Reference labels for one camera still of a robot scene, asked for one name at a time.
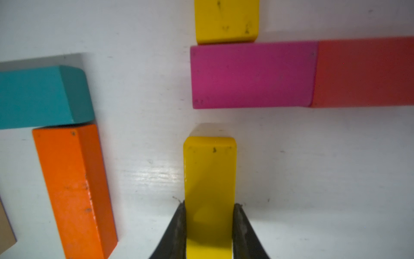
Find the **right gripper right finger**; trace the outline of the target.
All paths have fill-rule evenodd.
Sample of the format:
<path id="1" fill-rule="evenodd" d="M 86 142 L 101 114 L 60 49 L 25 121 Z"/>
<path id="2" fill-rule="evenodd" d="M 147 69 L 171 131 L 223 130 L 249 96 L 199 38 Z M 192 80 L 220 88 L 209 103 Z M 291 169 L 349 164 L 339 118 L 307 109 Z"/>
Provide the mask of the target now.
<path id="1" fill-rule="evenodd" d="M 270 259 L 241 204 L 235 204 L 232 223 L 234 259 Z"/>

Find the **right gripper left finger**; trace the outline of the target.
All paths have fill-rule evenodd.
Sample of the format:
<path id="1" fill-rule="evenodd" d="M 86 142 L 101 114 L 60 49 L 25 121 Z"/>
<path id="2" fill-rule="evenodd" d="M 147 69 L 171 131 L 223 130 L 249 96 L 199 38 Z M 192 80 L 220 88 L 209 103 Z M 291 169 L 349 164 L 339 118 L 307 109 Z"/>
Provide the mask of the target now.
<path id="1" fill-rule="evenodd" d="M 187 221 L 185 203 L 177 207 L 150 259 L 186 259 Z"/>

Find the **yellow block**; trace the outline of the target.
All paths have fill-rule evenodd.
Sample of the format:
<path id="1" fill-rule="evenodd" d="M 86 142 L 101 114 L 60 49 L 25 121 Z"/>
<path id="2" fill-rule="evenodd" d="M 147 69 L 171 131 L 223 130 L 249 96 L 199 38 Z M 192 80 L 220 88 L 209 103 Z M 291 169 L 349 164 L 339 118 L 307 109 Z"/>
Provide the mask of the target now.
<path id="1" fill-rule="evenodd" d="M 254 42 L 259 33 L 259 0 L 195 0 L 197 44 Z"/>
<path id="2" fill-rule="evenodd" d="M 236 141 L 226 137 L 188 137 L 183 158 L 187 258 L 230 259 Z"/>

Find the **orange block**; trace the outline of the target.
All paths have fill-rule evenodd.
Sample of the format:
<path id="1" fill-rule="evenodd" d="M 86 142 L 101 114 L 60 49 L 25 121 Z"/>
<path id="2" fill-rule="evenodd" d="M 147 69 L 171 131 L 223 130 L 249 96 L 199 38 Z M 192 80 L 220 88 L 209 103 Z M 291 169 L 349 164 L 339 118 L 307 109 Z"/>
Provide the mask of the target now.
<path id="1" fill-rule="evenodd" d="M 32 131 L 67 259 L 107 259 L 118 243 L 95 124 Z"/>

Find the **natural wood block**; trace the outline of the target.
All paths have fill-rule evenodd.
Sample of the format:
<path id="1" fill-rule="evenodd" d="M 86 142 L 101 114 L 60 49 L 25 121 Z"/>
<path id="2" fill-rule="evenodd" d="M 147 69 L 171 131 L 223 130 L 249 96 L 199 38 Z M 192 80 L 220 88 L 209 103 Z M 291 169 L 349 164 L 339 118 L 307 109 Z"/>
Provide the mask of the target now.
<path id="1" fill-rule="evenodd" d="M 17 243 L 17 239 L 11 227 L 9 218 L 7 216 L 7 213 L 4 209 L 2 202 L 1 202 L 0 207 L 1 207 L 0 253 L 3 254 L 5 251 L 7 251 L 9 248 L 11 248 L 13 245 Z"/>

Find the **magenta block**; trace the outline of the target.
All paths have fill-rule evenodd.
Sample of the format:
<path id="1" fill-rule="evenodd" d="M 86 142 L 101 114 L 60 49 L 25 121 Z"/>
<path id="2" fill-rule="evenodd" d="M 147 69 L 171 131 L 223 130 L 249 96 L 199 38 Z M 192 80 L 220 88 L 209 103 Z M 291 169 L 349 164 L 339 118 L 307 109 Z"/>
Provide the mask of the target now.
<path id="1" fill-rule="evenodd" d="M 316 41 L 193 46 L 193 108 L 309 107 L 317 57 Z"/>

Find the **short teal block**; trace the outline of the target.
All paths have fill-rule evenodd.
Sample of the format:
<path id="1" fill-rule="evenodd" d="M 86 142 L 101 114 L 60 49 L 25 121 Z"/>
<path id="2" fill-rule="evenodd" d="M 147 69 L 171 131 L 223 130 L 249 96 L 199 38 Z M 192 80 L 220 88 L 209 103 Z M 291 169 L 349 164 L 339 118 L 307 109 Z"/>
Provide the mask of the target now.
<path id="1" fill-rule="evenodd" d="M 1 129 L 95 119 L 86 74 L 72 66 L 1 72 Z"/>

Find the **red block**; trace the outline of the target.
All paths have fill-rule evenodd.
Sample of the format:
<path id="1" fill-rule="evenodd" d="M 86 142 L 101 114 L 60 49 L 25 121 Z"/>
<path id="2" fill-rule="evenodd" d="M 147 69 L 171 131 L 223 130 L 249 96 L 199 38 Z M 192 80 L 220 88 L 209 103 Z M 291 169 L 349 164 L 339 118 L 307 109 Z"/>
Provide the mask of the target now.
<path id="1" fill-rule="evenodd" d="M 413 104 L 413 37 L 319 43 L 312 107 Z"/>

